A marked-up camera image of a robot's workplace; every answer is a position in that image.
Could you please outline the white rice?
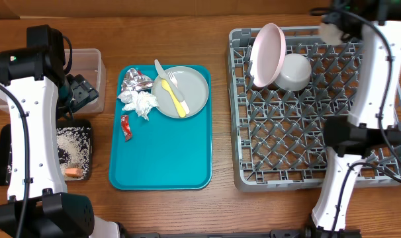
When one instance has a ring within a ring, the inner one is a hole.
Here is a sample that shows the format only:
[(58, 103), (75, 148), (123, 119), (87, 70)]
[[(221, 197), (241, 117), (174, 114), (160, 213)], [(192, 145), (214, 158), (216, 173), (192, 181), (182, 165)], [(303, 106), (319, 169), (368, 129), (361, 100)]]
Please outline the white rice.
[[(57, 128), (58, 157), (61, 172), (65, 181), (88, 180), (91, 174), (92, 136), (93, 131), (88, 126), (71, 126)], [(66, 168), (83, 169), (79, 178), (67, 177)]]

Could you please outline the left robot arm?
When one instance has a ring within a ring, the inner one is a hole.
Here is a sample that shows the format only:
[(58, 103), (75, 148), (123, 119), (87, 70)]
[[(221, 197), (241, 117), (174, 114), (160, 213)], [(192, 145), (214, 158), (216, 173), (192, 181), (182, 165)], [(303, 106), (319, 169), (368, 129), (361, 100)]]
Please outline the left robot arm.
[(0, 90), (11, 125), (12, 174), (0, 229), (11, 237), (124, 237), (121, 224), (94, 214), (88, 197), (70, 194), (60, 169), (56, 122), (98, 97), (71, 75), (72, 47), (47, 25), (26, 30), (26, 47), (0, 53)]

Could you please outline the grey bowl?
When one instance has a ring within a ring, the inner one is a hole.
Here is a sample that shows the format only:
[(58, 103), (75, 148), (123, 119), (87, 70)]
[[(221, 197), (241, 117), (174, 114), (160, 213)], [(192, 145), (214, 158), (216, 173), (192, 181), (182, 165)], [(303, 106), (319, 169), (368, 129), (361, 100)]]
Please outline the grey bowl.
[(287, 54), (274, 84), (286, 91), (299, 91), (310, 82), (312, 66), (301, 54)]

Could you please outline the white tissue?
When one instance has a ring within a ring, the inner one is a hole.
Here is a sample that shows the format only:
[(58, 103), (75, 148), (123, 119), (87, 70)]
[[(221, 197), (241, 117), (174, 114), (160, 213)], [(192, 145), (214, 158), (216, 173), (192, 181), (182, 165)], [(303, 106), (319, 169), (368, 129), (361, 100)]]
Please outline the white tissue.
[(159, 106), (157, 97), (145, 91), (125, 90), (118, 95), (118, 99), (124, 103), (123, 111), (134, 110), (139, 117), (149, 120), (148, 114), (152, 108)]

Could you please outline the white paper cup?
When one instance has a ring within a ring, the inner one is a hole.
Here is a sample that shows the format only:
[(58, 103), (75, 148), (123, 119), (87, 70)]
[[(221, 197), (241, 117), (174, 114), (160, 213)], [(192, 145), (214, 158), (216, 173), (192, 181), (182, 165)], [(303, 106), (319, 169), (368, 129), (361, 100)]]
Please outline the white paper cup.
[(318, 34), (323, 42), (329, 45), (340, 45), (343, 43), (341, 39), (343, 31), (334, 24), (321, 23)]

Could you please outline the orange food cube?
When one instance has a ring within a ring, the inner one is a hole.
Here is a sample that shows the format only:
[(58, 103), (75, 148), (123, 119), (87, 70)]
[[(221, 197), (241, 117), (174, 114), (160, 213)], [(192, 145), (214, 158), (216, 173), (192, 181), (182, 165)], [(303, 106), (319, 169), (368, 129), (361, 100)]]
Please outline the orange food cube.
[(83, 176), (83, 169), (80, 168), (66, 168), (64, 171), (65, 176), (72, 178), (79, 178)]

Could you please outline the aluminium foil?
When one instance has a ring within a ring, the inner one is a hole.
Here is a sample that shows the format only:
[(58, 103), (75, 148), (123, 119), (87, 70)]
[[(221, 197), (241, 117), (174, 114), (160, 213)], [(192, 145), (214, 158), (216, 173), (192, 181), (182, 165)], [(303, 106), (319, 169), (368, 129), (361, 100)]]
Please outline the aluminium foil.
[(121, 84), (121, 91), (145, 91), (153, 87), (154, 80), (144, 75), (140, 70), (130, 68)]

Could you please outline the white round plate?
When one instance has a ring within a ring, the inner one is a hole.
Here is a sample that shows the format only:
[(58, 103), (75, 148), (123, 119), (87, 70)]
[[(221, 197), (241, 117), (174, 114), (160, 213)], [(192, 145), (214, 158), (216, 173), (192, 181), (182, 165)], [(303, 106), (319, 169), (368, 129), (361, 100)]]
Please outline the white round plate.
[(286, 55), (283, 31), (274, 23), (266, 24), (257, 34), (250, 55), (249, 74), (256, 87), (266, 87), (281, 72)]

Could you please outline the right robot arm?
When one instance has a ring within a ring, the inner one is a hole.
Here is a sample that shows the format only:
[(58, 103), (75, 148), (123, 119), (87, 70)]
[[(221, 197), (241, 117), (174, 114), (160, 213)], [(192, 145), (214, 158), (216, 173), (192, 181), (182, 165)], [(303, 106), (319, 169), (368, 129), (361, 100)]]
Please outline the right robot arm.
[(372, 150), (386, 147), (396, 160), (401, 144), (395, 124), (396, 90), (401, 72), (401, 1), (332, 1), (310, 10), (320, 16), (320, 38), (327, 44), (362, 40), (359, 85), (348, 116), (324, 124), (327, 171), (304, 237), (360, 237), (345, 228), (345, 215), (357, 176)]

